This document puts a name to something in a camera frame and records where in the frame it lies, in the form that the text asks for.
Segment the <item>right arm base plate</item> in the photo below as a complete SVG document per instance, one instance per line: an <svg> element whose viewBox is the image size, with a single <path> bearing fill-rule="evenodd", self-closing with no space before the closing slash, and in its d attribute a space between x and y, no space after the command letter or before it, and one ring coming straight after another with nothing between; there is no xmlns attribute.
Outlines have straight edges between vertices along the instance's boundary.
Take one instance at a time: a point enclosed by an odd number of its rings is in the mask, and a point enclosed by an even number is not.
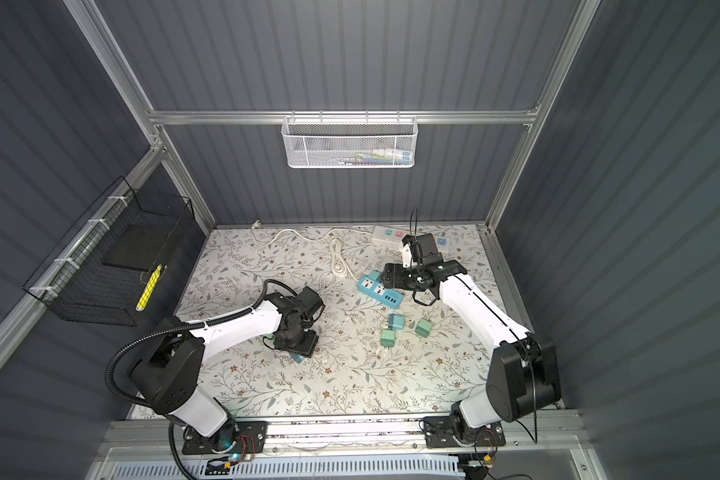
<svg viewBox="0 0 720 480"><path fill-rule="evenodd" d="M427 416L419 421L419 427L429 449L477 447L483 451L506 445L500 422L471 428L452 416Z"/></svg>

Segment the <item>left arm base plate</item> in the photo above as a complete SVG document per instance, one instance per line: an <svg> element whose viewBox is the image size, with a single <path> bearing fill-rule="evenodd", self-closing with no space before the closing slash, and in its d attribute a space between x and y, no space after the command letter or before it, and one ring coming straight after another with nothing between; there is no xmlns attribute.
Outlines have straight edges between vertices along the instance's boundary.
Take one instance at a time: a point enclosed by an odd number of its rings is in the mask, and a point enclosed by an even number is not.
<svg viewBox="0 0 720 480"><path fill-rule="evenodd" d="M227 421L216 433L202 436L192 427L182 433L184 455L244 455L261 453L267 438L269 424L265 421Z"/></svg>

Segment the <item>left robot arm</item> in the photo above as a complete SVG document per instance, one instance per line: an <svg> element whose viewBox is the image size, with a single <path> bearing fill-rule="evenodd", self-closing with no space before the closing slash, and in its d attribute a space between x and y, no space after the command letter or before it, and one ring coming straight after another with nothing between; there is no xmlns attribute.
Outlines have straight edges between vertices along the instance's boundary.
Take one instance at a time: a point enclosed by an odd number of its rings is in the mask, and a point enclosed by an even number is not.
<svg viewBox="0 0 720 480"><path fill-rule="evenodd" d="M146 406L177 420L223 449L239 436L233 415L199 386L204 363L255 337L268 336L276 351L309 358L318 334L314 323L325 304L309 287L288 295L264 293L250 307L207 321L166 320L167 333L144 341L129 371Z"/></svg>

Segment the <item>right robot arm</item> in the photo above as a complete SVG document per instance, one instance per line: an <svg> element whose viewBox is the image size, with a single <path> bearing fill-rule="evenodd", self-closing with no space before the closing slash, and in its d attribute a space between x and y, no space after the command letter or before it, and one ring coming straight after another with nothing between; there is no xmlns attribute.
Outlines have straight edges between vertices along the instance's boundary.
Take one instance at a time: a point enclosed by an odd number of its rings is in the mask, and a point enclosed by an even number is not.
<svg viewBox="0 0 720 480"><path fill-rule="evenodd" d="M458 261L445 261L433 235L405 235L401 256L400 263L385 265L383 285L431 293L491 354L483 390L455 404L451 418L456 428L514 422L562 398L554 344L505 314Z"/></svg>

